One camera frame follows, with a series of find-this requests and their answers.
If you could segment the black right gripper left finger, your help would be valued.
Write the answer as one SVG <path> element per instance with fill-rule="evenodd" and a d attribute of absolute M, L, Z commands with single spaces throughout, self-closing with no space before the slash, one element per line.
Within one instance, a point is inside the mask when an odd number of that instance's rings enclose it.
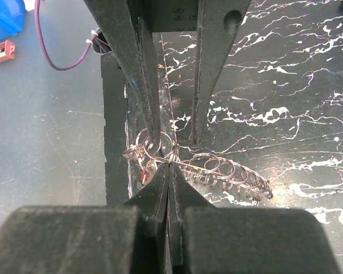
<path fill-rule="evenodd" d="M 0 273 L 164 273 L 165 173 L 119 207 L 16 209 L 0 227 Z"/>

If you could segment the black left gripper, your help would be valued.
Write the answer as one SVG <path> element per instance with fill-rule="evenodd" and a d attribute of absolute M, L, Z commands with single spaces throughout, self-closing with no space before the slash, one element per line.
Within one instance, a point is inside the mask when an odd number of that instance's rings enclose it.
<path fill-rule="evenodd" d="M 192 142 L 202 140 L 209 102 L 250 0 L 85 1 L 137 99 L 149 135 L 160 140 L 158 63 L 152 33 L 195 31 Z"/>

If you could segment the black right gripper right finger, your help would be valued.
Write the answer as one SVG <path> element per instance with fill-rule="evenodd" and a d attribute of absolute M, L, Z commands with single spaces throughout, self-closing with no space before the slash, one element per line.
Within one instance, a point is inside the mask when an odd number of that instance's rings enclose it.
<path fill-rule="evenodd" d="M 217 208 L 169 166 L 174 273 L 339 273 L 324 230 L 308 211 Z"/>

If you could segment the red key tag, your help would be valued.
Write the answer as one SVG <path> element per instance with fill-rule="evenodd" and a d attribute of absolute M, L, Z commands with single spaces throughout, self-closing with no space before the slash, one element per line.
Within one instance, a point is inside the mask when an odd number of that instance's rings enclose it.
<path fill-rule="evenodd" d="M 143 185 L 146 185 L 147 183 L 148 183 L 148 181 L 149 181 L 149 174 L 148 173 L 142 173 L 141 174 L 141 180 L 142 180 L 142 184 Z"/>

